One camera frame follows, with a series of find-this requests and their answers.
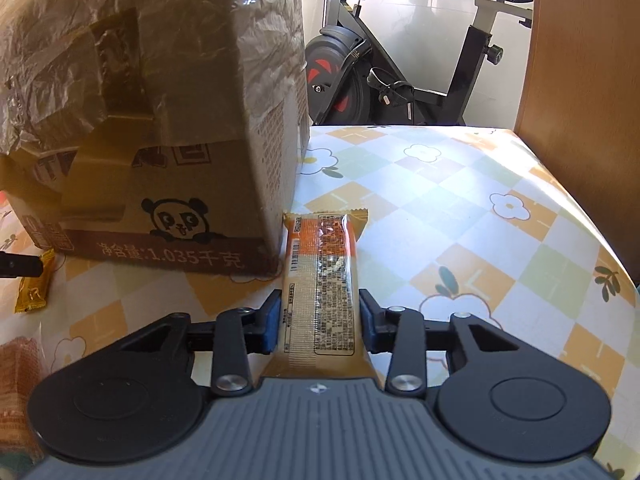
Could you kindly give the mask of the orange beige snack bar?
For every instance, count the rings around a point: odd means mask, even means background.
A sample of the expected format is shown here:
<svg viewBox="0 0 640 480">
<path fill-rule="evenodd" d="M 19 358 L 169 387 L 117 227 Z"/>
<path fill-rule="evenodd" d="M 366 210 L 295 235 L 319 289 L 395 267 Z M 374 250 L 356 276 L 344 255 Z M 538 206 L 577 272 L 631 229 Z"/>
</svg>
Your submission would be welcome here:
<svg viewBox="0 0 640 480">
<path fill-rule="evenodd" d="M 286 214 L 276 350 L 263 378 L 378 379 L 362 339 L 357 240 L 365 209 Z"/>
</svg>

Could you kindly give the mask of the small yellow candy packet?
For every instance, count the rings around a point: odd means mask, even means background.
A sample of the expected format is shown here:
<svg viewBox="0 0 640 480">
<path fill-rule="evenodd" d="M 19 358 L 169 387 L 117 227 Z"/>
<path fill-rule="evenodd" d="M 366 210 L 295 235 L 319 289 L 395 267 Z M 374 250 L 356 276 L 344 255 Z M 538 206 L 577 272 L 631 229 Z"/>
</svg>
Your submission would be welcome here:
<svg viewBox="0 0 640 480">
<path fill-rule="evenodd" d="M 47 296 L 55 268 L 55 252 L 49 249 L 39 256 L 43 265 L 42 273 L 36 278 L 21 278 L 18 286 L 14 312 L 26 313 L 43 309 L 47 305 Z"/>
</svg>

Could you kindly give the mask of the orange wafer packet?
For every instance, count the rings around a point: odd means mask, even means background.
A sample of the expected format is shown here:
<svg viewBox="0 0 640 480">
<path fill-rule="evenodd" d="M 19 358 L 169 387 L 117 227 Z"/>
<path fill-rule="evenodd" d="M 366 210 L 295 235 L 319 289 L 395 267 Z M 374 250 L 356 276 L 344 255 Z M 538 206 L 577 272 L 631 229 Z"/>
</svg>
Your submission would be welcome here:
<svg viewBox="0 0 640 480">
<path fill-rule="evenodd" d="M 39 337 L 19 336 L 1 346 L 1 454 L 27 468 L 42 459 L 29 427 L 30 395 L 46 376 Z"/>
</svg>

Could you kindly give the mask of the checkered floral tablecloth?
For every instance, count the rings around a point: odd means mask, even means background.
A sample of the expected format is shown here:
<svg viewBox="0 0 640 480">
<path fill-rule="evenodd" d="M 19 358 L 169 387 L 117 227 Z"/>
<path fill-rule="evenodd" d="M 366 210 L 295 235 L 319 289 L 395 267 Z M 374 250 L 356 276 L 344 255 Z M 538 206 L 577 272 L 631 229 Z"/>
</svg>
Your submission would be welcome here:
<svg viewBox="0 0 640 480">
<path fill-rule="evenodd" d="M 316 127 L 297 212 L 364 208 L 358 281 L 384 306 L 427 318 L 469 312 L 595 379 L 612 401 L 600 462 L 639 474 L 639 296 L 620 259 L 512 132 Z M 37 338 L 47 370 L 170 312 L 194 320 L 260 304 L 278 280 L 58 259 L 48 304 L 14 310 L 1 284 L 1 338 Z"/>
</svg>

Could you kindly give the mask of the brown cardboard box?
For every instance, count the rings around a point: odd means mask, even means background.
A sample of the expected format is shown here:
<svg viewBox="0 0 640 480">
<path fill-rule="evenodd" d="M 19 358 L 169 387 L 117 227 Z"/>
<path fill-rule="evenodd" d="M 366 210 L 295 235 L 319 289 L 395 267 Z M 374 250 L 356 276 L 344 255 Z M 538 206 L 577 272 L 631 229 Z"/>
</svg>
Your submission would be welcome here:
<svg viewBox="0 0 640 480">
<path fill-rule="evenodd" d="M 309 139 L 300 0 L 1 0 L 1 188 L 40 249 L 277 271 Z"/>
</svg>

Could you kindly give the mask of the black exercise bike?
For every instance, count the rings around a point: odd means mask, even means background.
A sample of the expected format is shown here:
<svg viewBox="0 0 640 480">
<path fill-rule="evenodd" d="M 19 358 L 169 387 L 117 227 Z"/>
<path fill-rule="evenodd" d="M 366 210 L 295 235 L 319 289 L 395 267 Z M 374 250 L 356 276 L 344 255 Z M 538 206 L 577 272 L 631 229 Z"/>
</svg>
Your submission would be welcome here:
<svg viewBox="0 0 640 480">
<path fill-rule="evenodd" d="M 317 125 L 511 128 L 534 0 L 303 0 Z"/>
</svg>

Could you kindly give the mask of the wooden headboard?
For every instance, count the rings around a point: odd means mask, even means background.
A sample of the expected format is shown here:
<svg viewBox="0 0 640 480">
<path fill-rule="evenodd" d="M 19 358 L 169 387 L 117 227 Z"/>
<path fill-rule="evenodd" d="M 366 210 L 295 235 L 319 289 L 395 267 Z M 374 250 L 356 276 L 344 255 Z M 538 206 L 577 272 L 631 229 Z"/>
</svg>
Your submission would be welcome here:
<svg viewBox="0 0 640 480">
<path fill-rule="evenodd" d="M 516 134 L 639 278 L 639 0 L 535 0 Z"/>
</svg>

